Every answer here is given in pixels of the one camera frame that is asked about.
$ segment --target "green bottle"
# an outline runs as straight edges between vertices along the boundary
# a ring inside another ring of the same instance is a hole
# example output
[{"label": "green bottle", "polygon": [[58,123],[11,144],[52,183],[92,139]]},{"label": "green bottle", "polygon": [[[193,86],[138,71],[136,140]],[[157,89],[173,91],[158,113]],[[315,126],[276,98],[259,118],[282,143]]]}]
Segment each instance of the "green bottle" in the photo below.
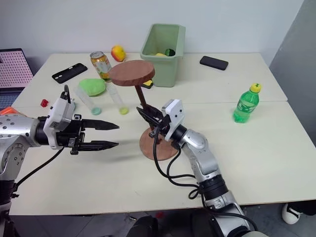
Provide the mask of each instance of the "green bottle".
[{"label": "green bottle", "polygon": [[235,122],[245,123],[248,121],[250,114],[259,103],[260,90],[261,85],[253,83],[249,91],[241,95],[233,115]]}]

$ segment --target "black smartphone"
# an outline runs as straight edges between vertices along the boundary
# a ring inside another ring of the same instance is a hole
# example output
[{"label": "black smartphone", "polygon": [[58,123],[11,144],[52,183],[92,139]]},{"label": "black smartphone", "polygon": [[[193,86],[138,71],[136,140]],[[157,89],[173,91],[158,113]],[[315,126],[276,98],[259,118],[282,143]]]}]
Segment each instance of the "black smartphone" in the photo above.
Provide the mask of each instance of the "black smartphone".
[{"label": "black smartphone", "polygon": [[219,70],[225,70],[228,66],[227,61],[219,60],[217,58],[211,58],[207,56],[203,56],[202,59],[199,61],[200,64],[206,65],[212,68],[216,68]]},{"label": "black smartphone", "polygon": [[83,73],[84,71],[87,71],[88,68],[82,64],[82,63],[77,63],[74,64],[73,66],[62,70],[58,73],[55,73],[51,77],[57,81],[59,84],[64,83],[65,81],[68,81],[69,79],[79,75],[80,73]]}]

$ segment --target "gray wall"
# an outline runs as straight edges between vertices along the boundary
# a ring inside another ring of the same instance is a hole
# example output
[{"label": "gray wall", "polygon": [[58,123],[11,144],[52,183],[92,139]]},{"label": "gray wall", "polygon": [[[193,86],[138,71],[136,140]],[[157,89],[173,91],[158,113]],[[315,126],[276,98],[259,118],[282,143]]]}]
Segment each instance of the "gray wall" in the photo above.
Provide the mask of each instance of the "gray wall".
[{"label": "gray wall", "polygon": [[316,0],[305,0],[270,69],[316,143]]}]

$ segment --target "white sneaker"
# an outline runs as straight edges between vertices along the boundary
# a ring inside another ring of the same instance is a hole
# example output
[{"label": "white sneaker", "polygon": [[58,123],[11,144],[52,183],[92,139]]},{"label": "white sneaker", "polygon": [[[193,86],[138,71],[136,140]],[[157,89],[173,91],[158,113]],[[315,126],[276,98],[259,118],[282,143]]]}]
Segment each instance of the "white sneaker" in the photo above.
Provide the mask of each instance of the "white sneaker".
[{"label": "white sneaker", "polygon": [[283,206],[282,209],[282,219],[289,225],[293,225],[300,219],[301,213],[295,211],[288,206],[288,203]]}]

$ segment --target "yellow bottle cap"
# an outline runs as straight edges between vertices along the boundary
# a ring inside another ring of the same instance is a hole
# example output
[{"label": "yellow bottle cap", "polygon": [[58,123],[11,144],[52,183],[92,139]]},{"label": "yellow bottle cap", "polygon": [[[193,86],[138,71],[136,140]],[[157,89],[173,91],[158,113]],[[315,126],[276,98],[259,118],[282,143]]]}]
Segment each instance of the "yellow bottle cap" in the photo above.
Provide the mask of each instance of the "yellow bottle cap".
[{"label": "yellow bottle cap", "polygon": [[254,92],[254,93],[259,93],[261,90],[261,84],[259,83],[253,83],[250,87],[250,91]]}]

